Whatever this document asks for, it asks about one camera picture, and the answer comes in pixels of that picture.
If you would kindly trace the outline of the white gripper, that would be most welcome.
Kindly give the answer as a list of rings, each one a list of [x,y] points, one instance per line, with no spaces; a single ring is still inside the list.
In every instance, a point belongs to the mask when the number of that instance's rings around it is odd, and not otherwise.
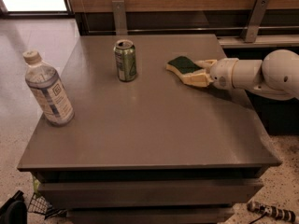
[[[198,67],[209,70],[210,75],[206,73],[186,74],[182,82],[186,85],[205,88],[212,82],[213,86],[220,90],[231,90],[233,85],[233,70],[238,62],[237,58],[224,58],[221,60],[196,61]]]

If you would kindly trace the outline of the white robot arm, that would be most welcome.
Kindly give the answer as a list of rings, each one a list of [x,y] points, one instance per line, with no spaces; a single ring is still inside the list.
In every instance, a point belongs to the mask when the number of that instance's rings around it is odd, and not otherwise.
[[[198,61],[195,65],[200,70],[183,75],[184,84],[240,89],[282,101],[299,98],[299,55],[290,50],[275,50],[263,60],[224,58]]]

